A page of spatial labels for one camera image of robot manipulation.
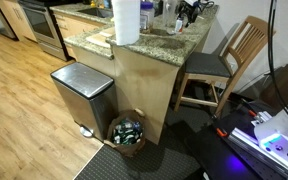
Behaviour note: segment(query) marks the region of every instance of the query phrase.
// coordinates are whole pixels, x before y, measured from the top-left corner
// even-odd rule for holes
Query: stainless steel trash can
[[[74,121],[99,140],[106,139],[118,115],[113,79],[81,63],[67,65],[51,77]]]

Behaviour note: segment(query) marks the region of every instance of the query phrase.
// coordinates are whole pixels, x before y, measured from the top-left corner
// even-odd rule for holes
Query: white wall
[[[215,0],[215,3],[218,4],[220,8],[203,52],[212,53],[234,24],[243,22],[248,15],[253,15],[267,21],[270,2],[270,0]],[[277,1],[275,30],[277,32],[273,39],[274,66],[279,67],[288,63],[287,0]],[[259,75],[268,72],[268,69],[267,48],[265,47],[245,71],[236,85],[234,92],[251,98],[257,98],[262,90],[262,86],[251,86],[251,84],[262,78],[263,76]]]

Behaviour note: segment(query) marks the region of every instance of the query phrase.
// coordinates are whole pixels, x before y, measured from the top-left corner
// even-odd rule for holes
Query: black cable
[[[268,63],[270,68],[270,75],[272,77],[272,81],[274,84],[274,88],[276,90],[276,94],[278,96],[278,100],[280,105],[283,107],[283,110],[288,115],[288,105],[285,103],[279,88],[277,87],[275,72],[274,72],[274,61],[273,61],[273,32],[274,32],[274,20],[275,20],[275,11],[276,11],[276,1],[271,0],[270,13],[269,13],[269,21],[268,21]]]

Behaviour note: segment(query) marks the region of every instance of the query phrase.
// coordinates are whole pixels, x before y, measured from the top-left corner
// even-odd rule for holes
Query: lower cabinet
[[[16,0],[0,0],[0,9],[20,40],[26,37],[36,42],[36,38],[26,20],[25,14]]]

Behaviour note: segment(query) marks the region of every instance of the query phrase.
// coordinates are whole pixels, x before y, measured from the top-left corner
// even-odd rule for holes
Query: hardwood floor
[[[0,35],[0,179],[72,179],[102,146],[80,135],[50,77],[72,62]]]

